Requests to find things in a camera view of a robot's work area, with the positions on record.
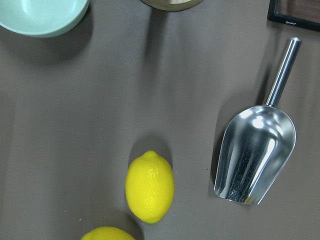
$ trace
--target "bowl rim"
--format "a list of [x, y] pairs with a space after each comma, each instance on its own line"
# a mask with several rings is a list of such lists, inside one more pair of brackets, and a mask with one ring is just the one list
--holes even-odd
[[77, 20], [77, 18], [83, 13], [86, 12], [88, 7], [89, 7], [89, 3], [91, 0], [83, 0], [82, 5], [79, 8], [79, 11], [74, 15], [74, 17], [72, 17], [68, 22], [66, 22], [65, 24], [62, 24], [61, 26], [57, 27], [57, 28], [53, 28], [51, 30], [47, 30], [47, 31], [22, 31], [22, 30], [16, 30], [15, 28], [12, 28], [6, 24], [4, 24], [2, 21], [0, 21], [0, 26], [4, 27], [5, 29], [8, 29], [14, 33], [17, 34], [22, 34], [22, 35], [26, 35], [26, 36], [30, 36], [30, 37], [37, 37], [37, 36], [51, 36], [53, 35], [53, 37], [55, 36], [54, 33], [58, 33], [60, 30], [64, 29], [65, 27], [67, 27], [68, 25], [72, 24], [74, 21]]

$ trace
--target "stainless steel scoop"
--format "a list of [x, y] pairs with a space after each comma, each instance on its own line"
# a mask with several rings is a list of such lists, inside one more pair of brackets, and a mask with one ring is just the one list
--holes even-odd
[[214, 184], [219, 197], [259, 204], [290, 157], [296, 142], [295, 126], [276, 106], [300, 44], [297, 37], [288, 39], [266, 104], [242, 111], [227, 126]]

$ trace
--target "yellow fruit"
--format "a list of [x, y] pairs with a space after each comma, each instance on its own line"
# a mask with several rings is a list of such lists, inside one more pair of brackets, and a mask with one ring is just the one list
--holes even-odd
[[125, 196], [129, 208], [148, 224], [159, 222], [169, 210], [175, 194], [170, 164], [155, 151], [135, 159], [126, 175]]
[[113, 227], [102, 226], [84, 235], [81, 240], [135, 240], [129, 233]]

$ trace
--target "dark picture frame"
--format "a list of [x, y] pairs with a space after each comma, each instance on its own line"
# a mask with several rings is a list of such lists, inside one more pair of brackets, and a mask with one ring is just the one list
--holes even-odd
[[[297, 14], [295, 14], [295, 16], [291, 16], [289, 14], [285, 14], [283, 12], [280, 12], [279, 11], [279, 3], [280, 3], [280, 0], [270, 0], [269, 10], [268, 10], [268, 15], [267, 15], [267, 19], [269, 21], [320, 32], [320, 21], [315, 22], [315, 21], [311, 21], [311, 20], [306, 20], [306, 19], [303, 19], [303, 16], [301, 16], [301, 18], [300, 18], [299, 15], [297, 15]], [[313, 7], [313, 6], [307, 5], [307, 4], [310, 4], [310, 3], [308, 3], [308, 1], [305, 1], [305, 3], [303, 3], [303, 4], [306, 4], [305, 7], [309, 7], [309, 8]]]

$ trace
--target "brown wooden surface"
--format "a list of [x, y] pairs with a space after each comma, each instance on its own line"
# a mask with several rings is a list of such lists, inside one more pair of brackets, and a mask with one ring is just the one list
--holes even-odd
[[279, 0], [282, 15], [320, 23], [320, 0]]

